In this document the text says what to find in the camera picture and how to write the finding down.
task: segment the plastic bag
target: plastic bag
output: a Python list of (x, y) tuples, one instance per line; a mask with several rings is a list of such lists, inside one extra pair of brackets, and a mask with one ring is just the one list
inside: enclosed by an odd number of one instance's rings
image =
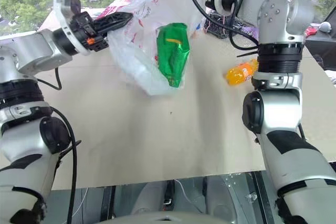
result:
[(108, 33), (115, 62), (148, 95), (174, 92), (177, 88), (169, 85), (156, 61), (158, 28), (170, 23), (185, 23), (190, 37), (200, 24), (202, 14), (192, 0), (132, 0), (118, 11), (133, 13), (134, 18), (126, 26)]

